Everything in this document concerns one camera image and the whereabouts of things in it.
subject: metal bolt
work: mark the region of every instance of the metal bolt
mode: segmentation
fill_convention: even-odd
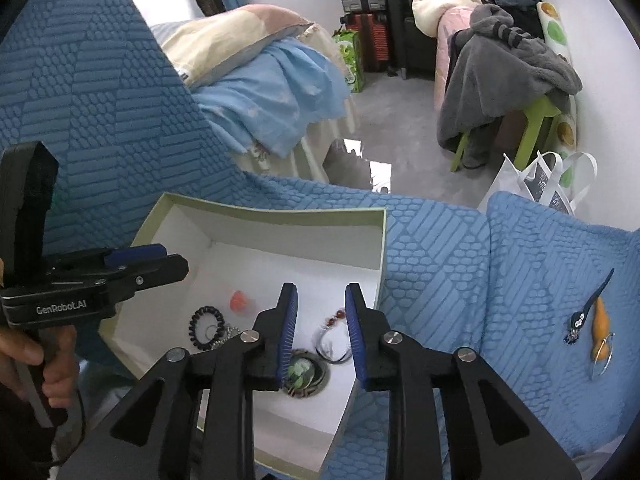
[[[187,351],[184,348],[171,348],[171,350],[166,353],[166,360],[172,363],[182,361],[185,357],[187,357]]]
[[[260,334],[255,330],[245,330],[240,334],[240,339],[244,343],[255,343],[260,339]]]
[[[461,348],[458,350],[458,359],[465,363],[472,363],[478,355],[471,348]]]
[[[389,345],[397,345],[399,342],[402,342],[402,334],[391,330],[383,335],[382,339]]]

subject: silver ring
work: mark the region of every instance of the silver ring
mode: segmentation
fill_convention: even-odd
[[[613,337],[615,336],[615,334],[613,332],[610,332],[609,335],[606,336],[606,338],[604,338],[602,340],[602,342],[600,343],[600,348],[598,348],[598,353],[596,354],[596,358],[593,361],[593,368],[591,369],[591,380],[594,381],[599,377],[602,377],[604,375],[604,372],[607,371],[607,368],[609,368],[609,363],[611,362],[611,358],[613,357]],[[596,365],[598,363],[598,357],[600,357],[600,352],[602,352],[602,349],[604,348],[604,345],[608,344],[609,345],[609,357],[607,358],[607,362],[604,365],[604,368],[602,369],[602,371],[596,375]]]

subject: blue quilted fabric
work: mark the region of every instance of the blue quilted fabric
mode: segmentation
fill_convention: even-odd
[[[481,354],[571,456],[591,452],[629,426],[640,410],[640,232],[586,225],[500,193],[489,202],[491,266]],[[609,271],[602,299],[613,358],[591,381],[591,320],[564,343]]]
[[[0,144],[60,162],[46,251],[126,246],[165,190],[258,208],[386,207],[382,310],[443,351],[480,343],[488,223],[467,208],[238,170],[131,0],[30,0],[0,44]],[[84,333],[80,350],[105,348]],[[326,475],[384,478],[387,404],[361,394]]]

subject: beige pillow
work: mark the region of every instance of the beige pillow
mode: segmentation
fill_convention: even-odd
[[[188,87],[205,86],[251,61],[276,40],[302,34],[311,22],[292,10],[247,5],[183,23],[151,27]]]

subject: black beaded bracelet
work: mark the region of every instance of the black beaded bracelet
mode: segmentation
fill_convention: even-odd
[[[216,334],[207,342],[199,341],[196,337],[196,327],[200,318],[205,314],[213,314],[215,316],[216,321],[218,323],[218,328],[216,329]],[[191,342],[198,350],[211,350],[213,345],[217,343],[222,336],[225,335],[225,318],[222,316],[222,313],[216,309],[214,306],[202,306],[196,312],[194,312],[193,316],[191,316],[191,321],[189,322],[189,337]]]

